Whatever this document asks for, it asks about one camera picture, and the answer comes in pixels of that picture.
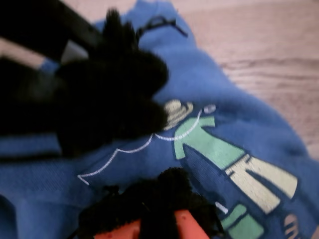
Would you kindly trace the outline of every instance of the graphic print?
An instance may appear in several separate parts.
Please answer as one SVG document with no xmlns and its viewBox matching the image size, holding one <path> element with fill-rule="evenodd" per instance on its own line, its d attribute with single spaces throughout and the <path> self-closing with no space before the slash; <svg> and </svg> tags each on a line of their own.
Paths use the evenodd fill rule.
<svg viewBox="0 0 319 239">
<path fill-rule="evenodd" d="M 227 209 L 216 202 L 217 207 L 225 214 L 222 224 L 228 235 L 232 239 L 259 239 L 267 231 L 267 227 L 262 224 L 263 219 L 256 219 L 248 207 L 255 205 L 267 215 L 273 212 L 283 200 L 291 200 L 298 187 L 296 176 L 259 158 L 253 157 L 245 149 L 237 145 L 226 142 L 214 135 L 208 133 L 206 127 L 216 127 L 213 113 L 216 110 L 214 104 L 210 104 L 200 109 L 197 116 L 194 117 L 194 106 L 188 102 L 182 104 L 179 100 L 172 100 L 166 103 L 165 110 L 168 113 L 168 123 L 164 130 L 173 131 L 173 136 L 164 136 L 165 134 L 152 134 L 147 142 L 142 146 L 132 150 L 116 149 L 109 160 L 98 170 L 78 175 L 84 183 L 86 177 L 94 176 L 102 172 L 114 160 L 118 153 L 130 154 L 140 152 L 146 149 L 150 144 L 158 140 L 167 141 L 172 144 L 172 149 L 176 160 L 184 160 L 187 156 L 185 147 L 189 147 L 206 158 L 217 170 L 223 173 L 226 178 L 236 186 L 243 195 L 246 195 L 251 204 L 238 203 L 233 205 L 233 209 Z M 280 198 L 273 192 L 273 188 L 261 182 L 259 176 L 269 182 L 273 188 L 281 191 L 285 198 Z M 291 233 L 287 225 L 282 223 L 283 235 Z M 298 226 L 293 227 L 292 233 L 295 234 Z M 319 239 L 319 229 L 311 232 L 311 239 Z"/>
</svg>

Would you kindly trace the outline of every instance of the blue sweatshirt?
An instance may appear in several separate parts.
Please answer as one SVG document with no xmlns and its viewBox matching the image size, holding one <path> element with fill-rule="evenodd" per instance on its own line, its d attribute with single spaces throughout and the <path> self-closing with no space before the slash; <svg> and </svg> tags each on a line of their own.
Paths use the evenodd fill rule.
<svg viewBox="0 0 319 239">
<path fill-rule="evenodd" d="M 0 239 L 67 238 L 101 187 L 124 190 L 169 167 L 183 167 L 194 191 L 217 205 L 229 239 L 318 239 L 318 162 L 278 113 L 238 89 L 196 46 L 170 3 L 138 1 L 123 21 L 138 28 L 157 15 L 176 18 L 188 33 L 168 26 L 140 41 L 170 70 L 155 96 L 169 112 L 167 127 L 72 161 L 1 165 Z M 56 65 L 42 68 L 52 72 Z M 48 150 L 60 151 L 53 134 L 0 138 L 1 156 Z"/>
</svg>

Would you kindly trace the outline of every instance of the black fuzzy object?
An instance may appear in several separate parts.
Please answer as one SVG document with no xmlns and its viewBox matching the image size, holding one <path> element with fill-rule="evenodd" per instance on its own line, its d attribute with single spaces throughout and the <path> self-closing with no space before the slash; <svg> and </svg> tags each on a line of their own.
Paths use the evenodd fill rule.
<svg viewBox="0 0 319 239">
<path fill-rule="evenodd" d="M 32 91 L 19 95 L 19 86 L 13 101 L 1 99 L 0 135 L 54 132 L 62 156 L 74 157 L 113 139 L 161 131 L 167 114 L 152 96 L 168 80 L 166 64 L 139 49 L 132 25 L 121 24 L 114 9 L 108 11 L 102 34 L 106 43 L 89 59 L 60 66 L 58 81 L 40 85 L 39 90 L 49 92 L 43 98 Z"/>
<path fill-rule="evenodd" d="M 139 239 L 178 239 L 177 210 L 189 210 L 210 238 L 224 235 L 216 207 L 192 192 L 187 173 L 181 168 L 170 168 L 157 179 L 138 182 L 122 194 L 116 186 L 109 189 L 106 197 L 79 215 L 79 239 L 92 239 L 138 219 Z"/>
</svg>

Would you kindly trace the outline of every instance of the white line print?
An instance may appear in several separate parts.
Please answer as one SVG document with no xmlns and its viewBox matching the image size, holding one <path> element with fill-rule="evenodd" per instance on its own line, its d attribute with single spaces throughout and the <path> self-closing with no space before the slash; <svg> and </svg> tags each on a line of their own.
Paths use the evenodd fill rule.
<svg viewBox="0 0 319 239">
<path fill-rule="evenodd" d="M 226 207 L 224 207 L 223 205 L 221 205 L 219 202 L 215 202 L 216 207 L 221 210 L 224 214 L 228 213 L 228 209 Z"/>
<path fill-rule="evenodd" d="M 192 127 L 188 131 L 183 133 L 182 135 L 175 136 L 175 137 L 164 137 L 164 136 L 160 136 L 158 134 L 155 134 L 155 136 L 157 138 L 165 140 L 165 141 L 181 140 L 182 138 L 185 138 L 187 135 L 189 135 L 189 133 L 191 133 L 195 129 L 195 127 L 198 125 L 200 115 L 201 115 L 201 110 L 198 112 L 197 119 L 196 119 L 195 123 L 192 125 Z"/>
<path fill-rule="evenodd" d="M 189 135 L 189 134 L 194 130 L 194 128 L 198 125 L 201 112 L 202 112 L 202 110 L 200 110 L 200 111 L 198 112 L 197 119 L 196 119 L 196 121 L 194 122 L 194 124 L 192 125 L 192 127 L 191 127 L 188 131 L 186 131 L 185 133 L 183 133 L 182 135 L 179 135 L 179 136 L 176 136 L 176 137 L 163 137 L 163 136 L 160 136 L 160 135 L 155 134 L 156 137 L 159 138 L 159 139 L 161 139 L 161 140 L 165 140 L 165 141 L 175 141 L 175 140 L 181 140 L 181 139 L 185 138 L 185 137 L 186 137 L 187 135 Z M 152 139 L 153 139 L 153 134 L 150 136 L 150 138 L 148 139 L 148 141 L 147 141 L 145 144 L 143 144 L 141 147 L 138 147 L 138 148 L 136 148 L 136 149 L 132 149 L 132 150 L 122 150 L 122 149 L 117 148 L 117 149 L 113 152 L 111 158 L 110 158 L 101 168 L 99 168 L 98 170 L 96 170 L 96 171 L 94 171 L 94 172 L 92 172 L 92 173 L 79 174 L 77 177 L 78 177 L 83 183 L 85 183 L 86 185 L 89 186 L 89 185 L 90 185 L 89 182 L 86 181 L 84 178 L 86 178 L 86 177 L 91 177 L 91 176 L 94 176 L 94 175 L 96 175 L 96 174 L 101 173 L 104 169 L 106 169 L 106 168 L 110 165 L 110 163 L 113 161 L 113 159 L 114 159 L 115 156 L 118 154 L 118 152 L 122 152 L 122 153 L 136 153 L 136 152 L 139 152 L 139 151 L 143 150 L 144 148 L 146 148 L 147 146 L 149 146 L 149 144 L 151 143 Z"/>
</svg>

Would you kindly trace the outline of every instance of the hat print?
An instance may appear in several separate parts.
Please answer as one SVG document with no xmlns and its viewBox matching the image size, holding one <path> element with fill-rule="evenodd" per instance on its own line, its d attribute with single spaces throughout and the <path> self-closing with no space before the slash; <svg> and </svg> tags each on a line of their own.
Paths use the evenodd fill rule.
<svg viewBox="0 0 319 239">
<path fill-rule="evenodd" d="M 186 105 L 183 106 L 179 100 L 168 101 L 164 106 L 164 110 L 168 114 L 167 125 L 164 127 L 164 130 L 175 127 L 179 122 L 185 119 L 193 109 L 193 104 L 190 102 L 187 102 Z"/>
</svg>

